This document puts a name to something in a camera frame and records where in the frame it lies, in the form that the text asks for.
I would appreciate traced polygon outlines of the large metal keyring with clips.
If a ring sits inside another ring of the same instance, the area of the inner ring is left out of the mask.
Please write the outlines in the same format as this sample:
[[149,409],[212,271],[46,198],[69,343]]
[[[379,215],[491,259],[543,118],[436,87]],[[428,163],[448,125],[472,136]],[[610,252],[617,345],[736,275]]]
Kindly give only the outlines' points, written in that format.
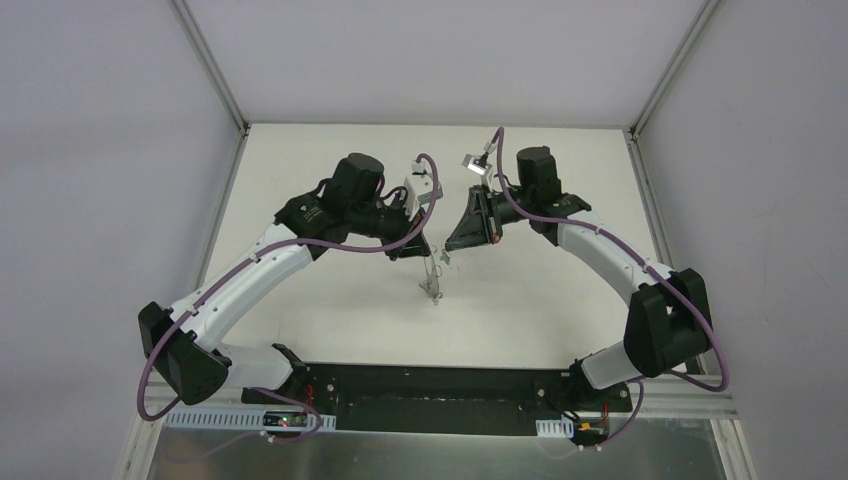
[[443,275],[445,265],[444,258],[449,253],[445,253],[436,245],[429,246],[429,255],[424,258],[425,277],[419,283],[419,287],[425,292],[426,296],[434,305],[438,305],[443,298],[443,292],[440,287],[440,278]]

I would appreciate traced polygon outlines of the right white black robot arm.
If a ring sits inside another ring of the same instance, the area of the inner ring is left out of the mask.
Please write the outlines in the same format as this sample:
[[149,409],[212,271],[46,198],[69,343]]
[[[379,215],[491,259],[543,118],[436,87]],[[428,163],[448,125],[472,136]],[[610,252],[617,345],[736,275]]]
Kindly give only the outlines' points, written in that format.
[[608,388],[656,377],[713,348],[706,286],[699,273],[652,263],[606,228],[586,201],[563,191],[548,147],[518,152],[516,185],[488,157],[483,153],[463,159],[480,182],[469,188],[467,206],[445,251],[494,245],[504,226],[527,220],[553,246],[588,265],[627,304],[622,339],[570,367],[567,393],[573,405],[593,409],[605,400]]

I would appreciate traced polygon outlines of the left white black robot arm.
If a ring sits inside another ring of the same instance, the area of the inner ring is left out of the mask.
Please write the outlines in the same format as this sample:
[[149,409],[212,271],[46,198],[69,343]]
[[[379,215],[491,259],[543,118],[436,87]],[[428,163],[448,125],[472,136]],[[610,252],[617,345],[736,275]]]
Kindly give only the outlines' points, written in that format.
[[297,402],[305,378],[273,346],[227,345],[225,336],[284,280],[330,250],[384,254],[390,260],[428,257],[424,226],[441,196],[434,160],[420,154],[405,182],[382,190],[384,165],[363,153],[342,158],[333,174],[289,199],[250,247],[213,279],[163,307],[138,314],[146,364],[137,401],[145,403],[157,372],[185,405],[221,388],[264,388],[281,404]]

